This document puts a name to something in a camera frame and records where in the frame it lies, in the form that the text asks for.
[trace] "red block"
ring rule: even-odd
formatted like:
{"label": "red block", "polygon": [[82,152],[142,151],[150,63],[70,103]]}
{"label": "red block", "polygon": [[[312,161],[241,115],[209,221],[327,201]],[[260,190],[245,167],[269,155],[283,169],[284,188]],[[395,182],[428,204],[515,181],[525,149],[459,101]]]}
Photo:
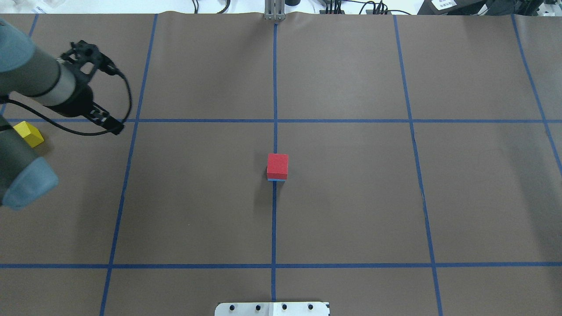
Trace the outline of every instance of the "red block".
{"label": "red block", "polygon": [[289,155],[269,154],[268,156],[268,180],[285,181],[289,173]]}

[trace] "black cable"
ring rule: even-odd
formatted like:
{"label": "black cable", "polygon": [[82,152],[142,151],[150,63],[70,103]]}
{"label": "black cable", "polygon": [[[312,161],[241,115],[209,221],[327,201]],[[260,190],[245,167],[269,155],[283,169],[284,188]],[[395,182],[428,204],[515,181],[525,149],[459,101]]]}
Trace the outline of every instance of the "black cable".
{"label": "black cable", "polygon": [[[375,3],[374,1],[367,1],[367,2],[357,1],[357,0],[341,0],[341,1],[355,2],[355,3],[363,3],[363,6],[361,7],[361,11],[359,11],[359,14],[361,14],[361,13],[363,12],[363,9],[365,8],[365,6],[366,6],[368,3],[371,3],[371,4],[373,5],[373,11],[375,10],[375,6],[377,5],[377,3]],[[385,13],[393,12],[393,11],[402,12],[402,13],[405,13],[405,14],[407,14],[407,15],[412,15],[412,14],[410,14],[410,13],[408,13],[408,12],[406,12],[406,11],[402,11],[402,10],[385,10],[385,9],[383,9],[383,11],[379,12],[379,14],[385,14]]]}
{"label": "black cable", "polygon": [[193,4],[193,13],[199,13],[199,0],[191,0]]}
{"label": "black cable", "polygon": [[363,6],[361,7],[361,10],[359,11],[359,14],[361,14],[363,12],[363,9],[365,8],[365,6],[367,4],[371,3],[373,5],[373,11],[375,10],[375,6],[377,5],[374,1],[367,1],[367,2],[361,2],[361,3],[363,3]]}
{"label": "black cable", "polygon": [[402,12],[402,13],[405,13],[405,14],[407,14],[407,15],[412,15],[412,14],[410,14],[410,13],[408,13],[408,12],[406,12],[406,11],[402,11],[402,10],[384,10],[384,11],[382,11],[382,12],[379,13],[379,14],[385,14],[385,13],[387,13],[387,12]]}
{"label": "black cable", "polygon": [[[125,85],[126,85],[126,87],[127,87],[127,95],[128,95],[128,97],[129,97],[129,109],[127,110],[127,114],[125,114],[125,117],[121,120],[121,123],[124,124],[124,123],[127,121],[127,119],[129,118],[129,115],[131,114],[131,110],[132,110],[132,108],[133,108],[133,95],[131,94],[131,87],[130,87],[130,85],[129,85],[129,81],[127,80],[127,77],[126,77],[122,72],[120,72],[120,71],[117,73],[117,75],[118,75],[119,77],[121,77],[121,78],[123,79],[123,81],[125,82]],[[59,123],[53,121],[52,119],[46,117],[45,115],[43,115],[43,114],[41,114],[41,113],[35,111],[34,109],[32,109],[31,107],[29,107],[28,105],[25,105],[25,104],[23,104],[23,103],[21,103],[21,102],[19,102],[19,101],[12,100],[12,99],[6,99],[6,100],[4,100],[4,101],[5,101],[6,103],[11,103],[11,104],[13,104],[13,105],[17,105],[17,106],[19,106],[19,107],[22,107],[22,108],[24,108],[24,109],[30,111],[31,113],[37,115],[38,117],[44,119],[46,122],[48,122],[48,123],[50,123],[50,124],[52,124],[52,125],[54,125],[54,126],[60,128],[60,129],[62,129],[62,130],[64,130],[64,131],[66,131],[66,132],[69,132],[69,133],[75,134],[75,135],[80,135],[80,136],[98,136],[98,135],[107,134],[107,133],[113,132],[114,130],[119,129],[119,127],[115,127],[115,128],[112,128],[112,129],[108,129],[108,130],[104,130],[104,131],[96,132],[96,133],[78,132],[77,130],[73,130],[73,129],[70,129],[70,128],[67,128],[67,127],[62,126],[61,124],[59,124]]]}
{"label": "black cable", "polygon": [[225,4],[225,6],[224,6],[224,9],[220,10],[219,12],[217,12],[217,14],[224,13],[226,10],[228,10],[228,7],[230,7],[230,0],[226,0],[226,4]]}
{"label": "black cable", "polygon": [[379,2],[376,8],[373,8],[373,14],[379,14],[383,10],[383,2]]}

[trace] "blue tape line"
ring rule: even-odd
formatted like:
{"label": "blue tape line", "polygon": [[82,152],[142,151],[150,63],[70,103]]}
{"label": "blue tape line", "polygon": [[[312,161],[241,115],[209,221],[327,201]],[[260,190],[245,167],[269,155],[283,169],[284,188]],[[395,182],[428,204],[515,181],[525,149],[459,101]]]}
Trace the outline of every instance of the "blue tape line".
{"label": "blue tape line", "polygon": [[[241,264],[114,264],[112,269],[270,269],[269,263]],[[276,269],[385,269],[431,268],[431,263],[277,263]],[[437,268],[562,267],[562,261],[444,262]],[[107,269],[108,264],[4,263],[0,269]]]}
{"label": "blue tape line", "polygon": [[64,263],[31,263],[31,264],[0,264],[0,269],[107,269],[107,264],[64,264]]}
{"label": "blue tape line", "polygon": [[33,23],[31,24],[31,29],[29,30],[28,36],[31,37],[33,35],[33,31],[35,30],[35,26],[37,25],[37,20],[39,20],[39,14],[36,13],[35,17],[33,18]]}
{"label": "blue tape line", "polygon": [[[279,116],[277,112],[277,23],[273,25],[273,153],[277,154]],[[277,300],[277,182],[271,185],[271,301]]]}
{"label": "blue tape line", "polygon": [[[8,122],[45,122],[41,118],[6,119]],[[87,119],[52,119],[58,123],[89,123]],[[502,120],[502,119],[412,119],[414,123],[494,123],[494,124],[537,124],[543,120]],[[559,124],[562,120],[546,120]],[[129,119],[128,123],[274,123],[273,119]],[[409,123],[408,119],[279,119],[278,123]]]}
{"label": "blue tape line", "polygon": [[423,186],[423,178],[422,178],[422,170],[420,167],[419,155],[418,155],[418,145],[416,143],[415,138],[415,130],[414,130],[414,122],[412,119],[412,109],[410,106],[410,95],[408,94],[408,85],[406,81],[406,71],[404,68],[404,59],[402,57],[402,47],[400,45],[400,33],[398,31],[398,20],[396,19],[396,15],[393,15],[394,19],[394,29],[396,32],[396,46],[398,48],[398,59],[400,60],[400,71],[402,72],[402,85],[404,86],[404,97],[406,99],[406,109],[408,111],[408,119],[410,120],[410,134],[412,138],[412,147],[414,149],[414,159],[416,162],[416,171],[418,173],[418,185],[420,187],[421,192],[421,200],[423,203],[423,213],[425,217],[425,234],[427,236],[427,245],[429,248],[429,258],[431,260],[432,265],[432,273],[433,273],[433,285],[435,288],[435,298],[437,301],[437,312],[439,316],[443,316],[443,307],[441,305],[441,292],[439,290],[439,280],[437,278],[437,268],[435,266],[435,254],[433,252],[433,241],[431,237],[431,228],[429,226],[429,215],[427,212],[427,203],[425,201],[425,190]]}
{"label": "blue tape line", "polygon": [[279,123],[408,123],[406,119],[279,119]]}
{"label": "blue tape line", "polygon": [[144,88],[146,86],[146,79],[147,79],[147,76],[148,76],[148,68],[150,66],[150,56],[152,54],[152,44],[154,43],[154,34],[156,32],[157,21],[158,21],[158,14],[155,14],[153,22],[152,22],[152,32],[151,32],[151,35],[150,35],[150,43],[148,45],[148,52],[147,52],[147,55],[146,55],[146,62],[145,62],[145,65],[144,65],[144,75],[143,75],[143,79],[142,79],[142,85],[140,87],[136,122],[135,122],[135,125],[134,125],[134,128],[133,128],[133,137],[131,139],[131,145],[130,145],[130,148],[129,148],[129,157],[127,159],[127,167],[125,169],[125,177],[124,177],[124,180],[123,180],[123,188],[121,190],[121,200],[119,201],[119,210],[117,211],[117,220],[115,222],[115,230],[114,230],[114,233],[113,233],[113,241],[111,243],[109,267],[107,268],[106,282],[105,282],[105,285],[103,287],[103,296],[102,296],[101,306],[99,308],[99,316],[103,316],[104,313],[105,313],[105,306],[106,306],[106,302],[107,302],[107,293],[109,292],[109,284],[111,282],[111,272],[112,272],[112,269],[113,269],[112,266],[113,266],[113,262],[114,262],[114,259],[115,259],[115,249],[117,247],[117,238],[119,236],[119,227],[121,226],[121,216],[123,214],[123,206],[125,204],[125,192],[127,190],[127,184],[129,182],[129,172],[131,170],[131,161],[133,159],[135,141],[136,141],[136,138],[137,138],[138,120],[139,120],[139,117],[141,115]]}
{"label": "blue tape line", "polygon": [[542,123],[542,120],[412,119],[413,123]]}
{"label": "blue tape line", "polygon": [[515,37],[517,38],[517,45],[519,46],[519,52],[521,53],[521,59],[523,60],[523,65],[525,66],[525,71],[527,72],[527,77],[529,77],[529,82],[531,83],[531,88],[533,89],[534,99],[537,101],[538,110],[541,113],[542,122],[545,125],[546,134],[549,138],[550,147],[552,148],[552,153],[554,154],[554,159],[558,165],[558,172],[562,176],[562,163],[560,162],[560,157],[558,156],[558,150],[554,144],[554,139],[550,133],[549,124],[546,120],[545,112],[542,108],[541,99],[538,97],[537,87],[534,84],[533,76],[531,75],[531,70],[527,64],[527,58],[525,58],[525,52],[523,51],[523,46],[521,45],[521,38],[519,37],[519,30],[517,28],[517,22],[515,21],[515,15],[511,15],[511,22],[513,23],[513,30],[515,31]]}
{"label": "blue tape line", "polygon": [[277,154],[277,23],[273,25],[273,153]]}
{"label": "blue tape line", "polygon": [[114,269],[270,269],[269,263],[240,264],[114,264]]}
{"label": "blue tape line", "polygon": [[271,119],[138,119],[141,123],[273,123]]}
{"label": "blue tape line", "polygon": [[562,262],[459,262],[436,263],[438,268],[477,268],[477,267],[562,267]]}
{"label": "blue tape line", "polygon": [[278,269],[372,269],[372,268],[431,268],[431,263],[286,263]]}
{"label": "blue tape line", "polygon": [[277,182],[272,185],[271,198],[271,301],[276,299],[276,277],[275,269],[277,265]]}

